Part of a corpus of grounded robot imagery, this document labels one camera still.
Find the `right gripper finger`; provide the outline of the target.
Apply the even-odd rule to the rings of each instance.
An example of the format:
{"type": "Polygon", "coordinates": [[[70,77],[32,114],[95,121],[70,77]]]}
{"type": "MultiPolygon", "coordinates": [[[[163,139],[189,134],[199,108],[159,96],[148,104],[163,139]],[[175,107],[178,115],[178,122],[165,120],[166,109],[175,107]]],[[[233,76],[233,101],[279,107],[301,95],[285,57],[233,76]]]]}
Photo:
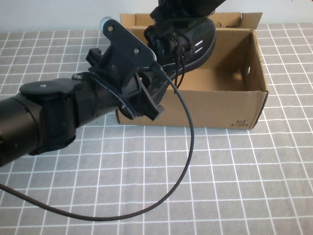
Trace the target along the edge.
{"type": "Polygon", "coordinates": [[[157,6],[151,12],[151,18],[154,21],[155,33],[158,37],[163,37],[168,33],[168,30],[171,28],[171,23],[169,22],[170,17],[170,8],[165,4],[157,6]]]}

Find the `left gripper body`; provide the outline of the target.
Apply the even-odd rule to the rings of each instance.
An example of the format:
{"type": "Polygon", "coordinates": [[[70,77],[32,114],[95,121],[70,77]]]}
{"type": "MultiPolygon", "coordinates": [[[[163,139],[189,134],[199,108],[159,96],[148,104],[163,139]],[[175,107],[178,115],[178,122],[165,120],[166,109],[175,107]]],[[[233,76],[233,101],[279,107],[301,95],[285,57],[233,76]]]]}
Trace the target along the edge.
{"type": "Polygon", "coordinates": [[[109,48],[104,53],[92,48],[87,54],[89,72],[118,98],[118,110],[128,119],[141,116],[136,106],[140,101],[141,77],[132,59],[132,55],[117,48],[109,48]]]}

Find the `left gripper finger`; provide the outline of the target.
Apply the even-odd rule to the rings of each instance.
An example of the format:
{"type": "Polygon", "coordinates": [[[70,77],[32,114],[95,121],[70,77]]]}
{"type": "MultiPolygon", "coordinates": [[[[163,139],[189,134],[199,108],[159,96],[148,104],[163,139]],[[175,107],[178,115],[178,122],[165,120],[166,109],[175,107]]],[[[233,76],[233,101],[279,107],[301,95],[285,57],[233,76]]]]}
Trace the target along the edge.
{"type": "Polygon", "coordinates": [[[154,71],[143,72],[143,83],[145,86],[156,86],[159,84],[159,75],[154,71]]]}
{"type": "Polygon", "coordinates": [[[145,116],[154,121],[163,113],[164,108],[155,103],[145,84],[142,82],[142,78],[137,76],[136,80],[139,84],[139,94],[136,96],[134,102],[136,115],[138,117],[145,116]]]}

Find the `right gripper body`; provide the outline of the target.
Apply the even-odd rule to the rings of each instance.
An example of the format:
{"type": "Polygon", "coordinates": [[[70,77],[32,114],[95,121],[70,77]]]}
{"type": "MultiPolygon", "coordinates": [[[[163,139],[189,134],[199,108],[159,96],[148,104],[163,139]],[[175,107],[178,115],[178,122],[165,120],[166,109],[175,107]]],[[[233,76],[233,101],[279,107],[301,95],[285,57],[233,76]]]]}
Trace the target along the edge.
{"type": "Polygon", "coordinates": [[[164,18],[195,18],[212,14],[225,0],[159,0],[156,11],[164,18]]]}

